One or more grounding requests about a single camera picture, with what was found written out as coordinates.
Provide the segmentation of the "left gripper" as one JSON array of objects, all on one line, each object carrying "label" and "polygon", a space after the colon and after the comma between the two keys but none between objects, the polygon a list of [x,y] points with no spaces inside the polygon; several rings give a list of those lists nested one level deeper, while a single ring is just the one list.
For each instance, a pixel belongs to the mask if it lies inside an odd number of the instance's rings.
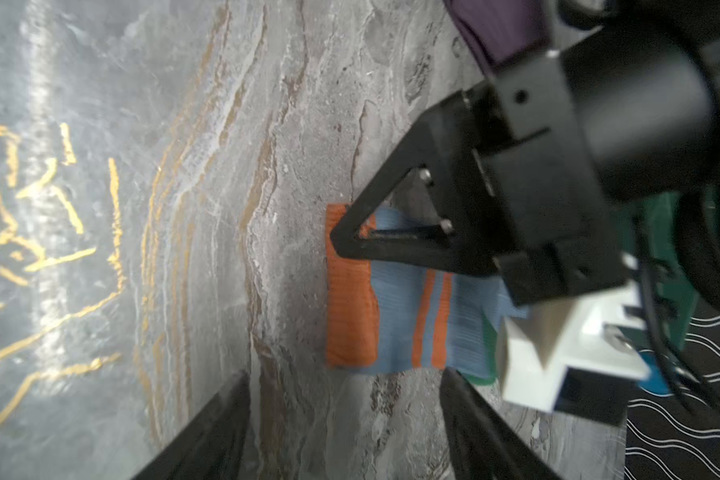
[{"label": "left gripper", "polygon": [[518,305],[628,279],[559,50],[425,110],[330,239],[343,258],[498,275]]}]

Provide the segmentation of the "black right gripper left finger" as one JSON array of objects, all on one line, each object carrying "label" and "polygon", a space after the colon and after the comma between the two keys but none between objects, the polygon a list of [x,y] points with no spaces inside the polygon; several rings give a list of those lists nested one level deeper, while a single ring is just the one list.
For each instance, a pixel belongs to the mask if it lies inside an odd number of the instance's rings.
[{"label": "black right gripper left finger", "polygon": [[137,479],[236,479],[250,418],[249,374],[235,372]]}]

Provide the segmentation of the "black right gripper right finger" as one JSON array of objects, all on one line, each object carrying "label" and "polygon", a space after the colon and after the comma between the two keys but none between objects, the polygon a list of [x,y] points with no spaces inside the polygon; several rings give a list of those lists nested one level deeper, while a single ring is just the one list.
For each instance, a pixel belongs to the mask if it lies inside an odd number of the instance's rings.
[{"label": "black right gripper right finger", "polygon": [[458,371],[443,371],[440,406],[457,479],[557,479]]}]

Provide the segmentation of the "blue sock orange cuff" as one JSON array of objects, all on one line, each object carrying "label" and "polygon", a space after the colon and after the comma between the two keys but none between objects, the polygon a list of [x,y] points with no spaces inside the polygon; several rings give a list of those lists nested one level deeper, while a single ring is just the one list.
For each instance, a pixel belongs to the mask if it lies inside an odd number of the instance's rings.
[{"label": "blue sock orange cuff", "polygon": [[450,367],[476,385],[497,380],[503,320],[528,315],[500,278],[345,259],[330,241],[325,254],[328,366],[368,375]]}]

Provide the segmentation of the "purple sock tan toe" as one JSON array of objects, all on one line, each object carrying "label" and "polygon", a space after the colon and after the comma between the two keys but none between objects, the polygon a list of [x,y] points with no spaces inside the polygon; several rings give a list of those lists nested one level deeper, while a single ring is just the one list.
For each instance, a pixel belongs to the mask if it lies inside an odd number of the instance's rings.
[{"label": "purple sock tan toe", "polygon": [[443,4],[486,76],[517,55],[550,42],[543,1],[445,0]]}]

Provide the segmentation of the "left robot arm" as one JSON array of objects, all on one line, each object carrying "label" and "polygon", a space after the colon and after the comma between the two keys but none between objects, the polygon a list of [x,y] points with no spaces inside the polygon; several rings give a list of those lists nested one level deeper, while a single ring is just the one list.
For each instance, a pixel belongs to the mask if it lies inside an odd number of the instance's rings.
[{"label": "left robot arm", "polygon": [[622,285],[613,209],[676,192],[678,261],[720,311],[720,1],[575,1],[536,47],[424,111],[333,228],[344,258],[499,275],[534,304]]}]

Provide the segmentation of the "green compartment tray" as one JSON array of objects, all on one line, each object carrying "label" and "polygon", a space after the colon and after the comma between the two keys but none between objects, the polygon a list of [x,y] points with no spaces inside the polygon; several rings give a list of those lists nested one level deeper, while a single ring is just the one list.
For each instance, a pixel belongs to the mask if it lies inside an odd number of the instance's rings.
[{"label": "green compartment tray", "polygon": [[667,316],[665,331],[671,342],[682,350],[699,295],[685,277],[674,249],[674,213],[679,198],[677,193],[664,193],[623,204],[615,208],[613,219],[619,229],[622,249],[633,253],[633,218],[639,213],[645,214],[652,256],[667,263],[674,272],[674,277],[659,285],[657,291],[674,305],[675,313]]}]

